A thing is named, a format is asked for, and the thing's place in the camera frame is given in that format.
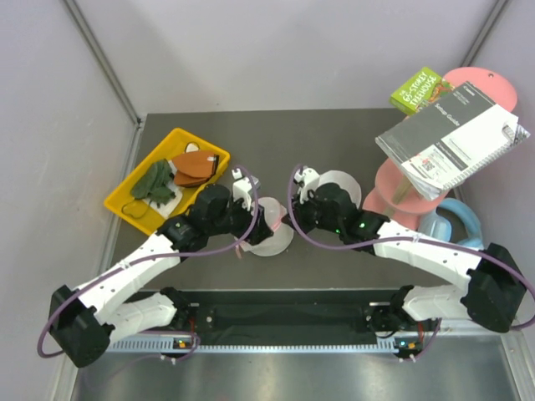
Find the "pink-zippered round laundry bag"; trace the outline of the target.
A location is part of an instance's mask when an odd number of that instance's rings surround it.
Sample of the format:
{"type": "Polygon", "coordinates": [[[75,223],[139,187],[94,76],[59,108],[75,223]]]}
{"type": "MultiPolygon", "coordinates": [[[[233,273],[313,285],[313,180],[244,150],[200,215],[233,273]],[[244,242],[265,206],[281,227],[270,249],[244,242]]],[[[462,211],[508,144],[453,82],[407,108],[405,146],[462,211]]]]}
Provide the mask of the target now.
{"type": "Polygon", "coordinates": [[[264,220],[272,230],[273,235],[258,245],[251,246],[243,242],[235,247],[235,253],[242,259],[242,251],[260,257],[276,256],[285,251],[293,240],[293,229],[283,224],[287,209],[277,199],[262,197],[259,204],[264,208],[264,220]]]}

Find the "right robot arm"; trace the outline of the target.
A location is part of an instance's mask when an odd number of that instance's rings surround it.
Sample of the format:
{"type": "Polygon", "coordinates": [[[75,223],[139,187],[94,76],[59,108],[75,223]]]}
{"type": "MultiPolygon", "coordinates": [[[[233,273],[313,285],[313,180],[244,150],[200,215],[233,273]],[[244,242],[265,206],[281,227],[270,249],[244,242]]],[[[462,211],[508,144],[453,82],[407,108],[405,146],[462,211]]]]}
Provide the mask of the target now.
{"type": "Polygon", "coordinates": [[[290,226],[305,240],[323,230],[340,243],[318,246],[330,251],[361,251],[398,261],[443,280],[437,287],[407,284],[388,306],[392,324],[402,331],[431,319],[470,320],[492,332],[505,333],[532,326],[516,324],[520,304],[534,286],[503,246],[484,250],[438,241],[381,214],[360,209],[348,191],[336,183],[311,188],[290,180],[287,188],[290,226]]]}

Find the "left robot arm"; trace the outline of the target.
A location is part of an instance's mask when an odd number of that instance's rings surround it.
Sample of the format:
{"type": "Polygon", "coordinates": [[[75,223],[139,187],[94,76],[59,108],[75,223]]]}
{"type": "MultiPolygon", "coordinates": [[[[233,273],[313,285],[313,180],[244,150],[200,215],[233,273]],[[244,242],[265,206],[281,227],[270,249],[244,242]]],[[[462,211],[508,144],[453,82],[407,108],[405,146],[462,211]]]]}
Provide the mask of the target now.
{"type": "Polygon", "coordinates": [[[130,335],[153,327],[184,329],[190,313],[178,291],[165,289],[138,302],[130,298],[186,259],[210,255],[206,245],[213,236],[229,234],[236,243],[267,239],[272,233],[262,219],[255,180],[241,178],[232,188],[208,185],[186,212],[167,219],[107,272],[75,289],[58,288],[43,331],[75,367],[85,368],[130,335]]]}

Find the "white mesh laundry bag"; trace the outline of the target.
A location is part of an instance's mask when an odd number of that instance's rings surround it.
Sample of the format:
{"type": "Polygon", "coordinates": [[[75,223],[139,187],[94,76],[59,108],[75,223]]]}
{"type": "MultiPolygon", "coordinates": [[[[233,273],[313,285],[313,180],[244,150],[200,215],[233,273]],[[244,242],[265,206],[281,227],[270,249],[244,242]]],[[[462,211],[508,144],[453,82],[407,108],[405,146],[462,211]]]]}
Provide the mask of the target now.
{"type": "Polygon", "coordinates": [[[360,184],[352,175],[341,170],[329,170],[318,179],[318,186],[331,183],[337,184],[342,190],[345,190],[349,194],[351,201],[357,207],[360,207],[362,191],[360,184]]]}

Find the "orange bra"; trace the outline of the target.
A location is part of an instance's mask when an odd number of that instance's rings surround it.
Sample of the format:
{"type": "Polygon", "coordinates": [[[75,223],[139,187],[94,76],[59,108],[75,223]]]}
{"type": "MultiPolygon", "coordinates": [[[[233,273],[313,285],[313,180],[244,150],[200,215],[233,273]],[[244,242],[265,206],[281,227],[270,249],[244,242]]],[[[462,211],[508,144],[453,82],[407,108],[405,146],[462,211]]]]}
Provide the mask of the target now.
{"type": "Polygon", "coordinates": [[[208,182],[215,175],[219,156],[209,150],[197,150],[182,153],[171,163],[176,168],[174,184],[191,188],[208,182]]]}

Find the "green bra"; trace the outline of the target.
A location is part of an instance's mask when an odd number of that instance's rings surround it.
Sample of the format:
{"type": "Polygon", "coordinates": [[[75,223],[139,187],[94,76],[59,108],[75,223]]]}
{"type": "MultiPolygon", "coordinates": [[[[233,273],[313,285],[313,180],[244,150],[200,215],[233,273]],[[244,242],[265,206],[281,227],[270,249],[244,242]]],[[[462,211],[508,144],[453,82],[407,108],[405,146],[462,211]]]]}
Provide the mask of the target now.
{"type": "Polygon", "coordinates": [[[156,161],[133,185],[130,190],[133,200],[124,204],[121,207],[121,212],[134,219],[140,219],[146,214],[152,203],[160,206],[174,200],[176,198],[175,192],[167,186],[172,180],[174,180],[174,174],[169,161],[166,159],[156,161]],[[141,215],[135,216],[125,210],[130,204],[142,200],[148,200],[148,204],[141,215]]]}

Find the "pink tiered stand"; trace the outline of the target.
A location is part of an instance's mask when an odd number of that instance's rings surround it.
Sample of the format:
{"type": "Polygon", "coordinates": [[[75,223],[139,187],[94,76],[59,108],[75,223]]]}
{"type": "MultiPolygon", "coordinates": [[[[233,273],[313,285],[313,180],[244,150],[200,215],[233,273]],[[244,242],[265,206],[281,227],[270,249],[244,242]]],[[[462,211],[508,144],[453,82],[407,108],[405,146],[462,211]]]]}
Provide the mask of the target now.
{"type": "MultiPolygon", "coordinates": [[[[478,88],[512,112],[517,105],[517,91],[509,80],[490,69],[460,67],[452,69],[443,80],[456,86],[464,81],[473,82],[478,88]]],[[[420,218],[436,209],[445,194],[435,200],[426,200],[412,186],[391,160],[386,160],[377,170],[374,189],[365,197],[363,208],[381,213],[410,229],[416,229],[420,218]]]]}

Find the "yellow plastic tray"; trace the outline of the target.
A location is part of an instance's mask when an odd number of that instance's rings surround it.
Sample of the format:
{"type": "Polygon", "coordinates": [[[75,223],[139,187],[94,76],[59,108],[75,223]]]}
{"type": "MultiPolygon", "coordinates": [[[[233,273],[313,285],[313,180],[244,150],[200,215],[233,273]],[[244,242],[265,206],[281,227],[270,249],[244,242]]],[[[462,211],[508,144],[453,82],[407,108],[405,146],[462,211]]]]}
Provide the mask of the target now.
{"type": "MultiPolygon", "coordinates": [[[[153,163],[161,159],[171,160],[172,157],[184,153],[189,144],[196,145],[199,150],[210,150],[219,156],[217,171],[208,182],[213,184],[219,180],[229,166],[231,161],[230,153],[184,129],[175,128],[162,141],[160,141],[160,143],[111,192],[111,194],[108,195],[104,201],[105,207],[141,232],[145,233],[147,236],[152,234],[166,219],[150,207],[143,217],[134,219],[123,214],[121,212],[121,207],[133,200],[133,197],[130,195],[130,190],[153,163]]],[[[187,207],[193,203],[204,187],[204,185],[200,185],[194,188],[183,188],[181,202],[171,212],[171,216],[176,216],[185,212],[187,207]]],[[[147,204],[145,202],[138,200],[136,203],[130,204],[125,210],[135,216],[139,216],[144,212],[146,206],[147,204]]]]}

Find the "blue headphones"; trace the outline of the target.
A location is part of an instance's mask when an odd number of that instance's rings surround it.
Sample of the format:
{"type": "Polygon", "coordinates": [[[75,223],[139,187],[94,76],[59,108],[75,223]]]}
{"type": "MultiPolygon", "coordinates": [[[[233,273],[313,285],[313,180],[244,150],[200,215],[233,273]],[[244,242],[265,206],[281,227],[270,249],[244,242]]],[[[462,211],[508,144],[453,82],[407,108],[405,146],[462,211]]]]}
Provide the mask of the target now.
{"type": "Polygon", "coordinates": [[[418,232],[439,241],[477,250],[484,248],[482,224],[476,213],[462,201],[446,197],[431,212],[420,218],[418,232]]]}

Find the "green treehouse book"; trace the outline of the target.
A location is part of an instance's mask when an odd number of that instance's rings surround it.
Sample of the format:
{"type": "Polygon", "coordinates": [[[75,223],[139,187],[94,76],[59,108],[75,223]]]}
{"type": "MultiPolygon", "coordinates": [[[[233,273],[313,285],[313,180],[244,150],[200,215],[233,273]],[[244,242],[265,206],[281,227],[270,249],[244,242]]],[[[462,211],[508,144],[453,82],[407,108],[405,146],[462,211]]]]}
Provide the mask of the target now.
{"type": "Polygon", "coordinates": [[[392,93],[390,103],[410,116],[453,89],[454,86],[438,73],[428,67],[423,67],[392,93]]]}

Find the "grey setup guide booklet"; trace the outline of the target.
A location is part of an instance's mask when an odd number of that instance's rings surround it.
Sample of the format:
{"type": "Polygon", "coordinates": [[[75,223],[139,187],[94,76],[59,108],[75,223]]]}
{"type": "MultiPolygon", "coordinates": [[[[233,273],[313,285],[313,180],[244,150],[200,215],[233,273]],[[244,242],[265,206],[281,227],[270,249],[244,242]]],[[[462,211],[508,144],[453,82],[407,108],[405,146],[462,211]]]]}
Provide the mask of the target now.
{"type": "Polygon", "coordinates": [[[433,201],[531,134],[466,81],[375,138],[420,195],[433,201]]]}

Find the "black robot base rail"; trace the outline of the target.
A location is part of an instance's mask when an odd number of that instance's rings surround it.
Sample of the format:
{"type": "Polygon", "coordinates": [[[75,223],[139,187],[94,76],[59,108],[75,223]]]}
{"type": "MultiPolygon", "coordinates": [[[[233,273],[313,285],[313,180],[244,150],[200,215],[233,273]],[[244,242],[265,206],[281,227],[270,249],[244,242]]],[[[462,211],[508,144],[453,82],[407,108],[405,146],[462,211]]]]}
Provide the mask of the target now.
{"type": "Polygon", "coordinates": [[[392,290],[181,291],[170,327],[208,346],[374,344],[383,336],[431,331],[394,308],[392,290]]]}

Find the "grey aluminium corner post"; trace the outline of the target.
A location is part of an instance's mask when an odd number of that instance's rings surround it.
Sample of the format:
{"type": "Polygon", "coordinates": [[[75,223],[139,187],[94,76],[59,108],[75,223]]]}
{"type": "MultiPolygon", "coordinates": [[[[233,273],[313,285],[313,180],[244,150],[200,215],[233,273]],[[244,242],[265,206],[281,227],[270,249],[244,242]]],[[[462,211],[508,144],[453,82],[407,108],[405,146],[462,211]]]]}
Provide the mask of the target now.
{"type": "Polygon", "coordinates": [[[60,2],[65,8],[65,11],[69,17],[72,19],[75,27],[88,47],[94,61],[98,64],[101,73],[104,75],[104,79],[110,86],[130,122],[136,128],[138,128],[141,125],[142,118],[135,110],[130,97],[125,92],[122,83],[120,82],[112,64],[102,49],[99,40],[96,38],[93,29],[90,27],[90,24],[82,9],[74,0],[61,0],[60,2]]]}

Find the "right aluminium corner post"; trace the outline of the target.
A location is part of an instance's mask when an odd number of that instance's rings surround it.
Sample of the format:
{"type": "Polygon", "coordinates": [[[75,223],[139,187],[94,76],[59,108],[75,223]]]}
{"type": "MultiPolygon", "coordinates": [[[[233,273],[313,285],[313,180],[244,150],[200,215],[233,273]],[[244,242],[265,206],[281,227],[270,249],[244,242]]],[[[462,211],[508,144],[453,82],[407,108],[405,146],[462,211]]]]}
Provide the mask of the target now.
{"type": "Polygon", "coordinates": [[[482,25],[478,28],[476,36],[471,41],[460,63],[461,68],[470,67],[475,63],[493,29],[499,23],[511,2],[511,0],[496,0],[493,2],[489,13],[484,18],[482,25]]]}

